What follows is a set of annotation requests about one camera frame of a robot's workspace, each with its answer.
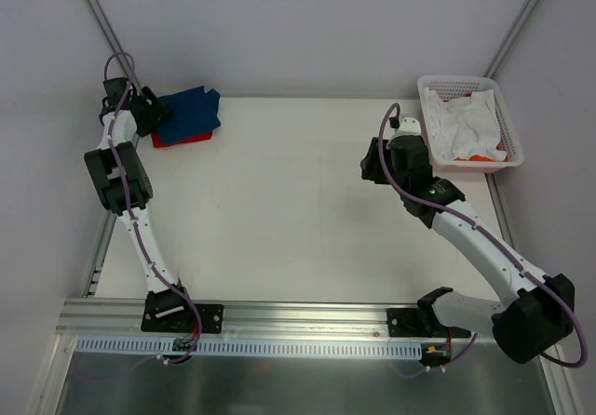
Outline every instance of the white wall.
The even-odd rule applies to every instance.
[[[155,90],[416,98],[483,74],[524,0],[102,0]]]
[[[546,0],[497,80],[526,154],[497,177],[516,247],[576,285],[592,359],[575,371],[586,413],[596,408],[596,0]],[[576,339],[565,344],[577,358]]]
[[[0,401],[27,405],[101,207],[83,161],[109,55],[82,0],[0,0]]]

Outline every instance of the white basket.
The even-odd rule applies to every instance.
[[[423,130],[428,144],[430,154],[430,163],[437,170],[442,171],[467,171],[476,173],[493,173],[504,167],[516,167],[523,162],[523,151],[520,146],[515,129],[511,124],[511,118],[505,104],[505,99],[501,93],[499,85],[490,78],[472,77],[467,75],[425,75],[418,79],[418,93],[420,94],[420,103],[424,115],[428,114],[427,103],[422,94],[422,90],[428,87],[437,91],[442,100],[451,100],[458,97],[464,97],[470,92],[494,91],[494,105],[496,108],[496,120],[501,128],[501,144],[503,150],[507,152],[507,161],[504,162],[481,162],[481,161],[453,161],[435,156],[430,128],[424,120]]]

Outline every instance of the gray floor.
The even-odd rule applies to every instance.
[[[553,414],[537,363],[476,345],[445,374],[404,380],[417,363],[196,356],[165,368],[142,356],[76,354],[62,393],[73,414]],[[90,383],[125,376],[108,383]]]

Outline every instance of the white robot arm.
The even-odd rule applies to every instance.
[[[147,87],[141,93],[134,88],[127,92],[127,82],[126,78],[104,82],[107,97],[100,116],[102,140],[96,150],[85,153],[85,162],[102,205],[126,227],[141,260],[148,291],[142,330],[191,331],[194,309],[189,308],[182,283],[159,251],[149,208],[153,189],[132,143],[135,133],[145,136],[169,111]],[[116,104],[124,95],[126,100],[115,118]]]
[[[450,288],[435,289],[418,301],[420,325],[428,333],[436,332],[437,327],[458,327],[494,337],[501,349],[519,363],[542,354],[574,327],[563,307],[544,288],[553,291],[573,311],[573,284],[562,274],[549,277],[507,246],[452,183],[434,177],[419,122],[411,117],[400,121],[400,107],[395,107],[398,115],[386,120],[396,131],[382,144],[378,138],[372,139],[360,164],[362,178],[382,184],[391,182],[406,209],[462,252],[499,298],[487,301]],[[515,267],[511,259],[522,264],[522,269]]]

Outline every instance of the folded towel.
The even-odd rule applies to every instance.
[[[473,92],[444,102],[437,91],[425,87],[424,100],[428,113],[433,153],[445,160],[471,159],[482,156],[504,161],[507,152],[498,150],[501,130],[496,120],[494,91]]]
[[[162,96],[159,101],[171,110],[171,118],[159,123],[156,129],[165,145],[208,133],[221,125],[217,118],[220,94],[215,89],[206,93],[204,87],[194,87]]]

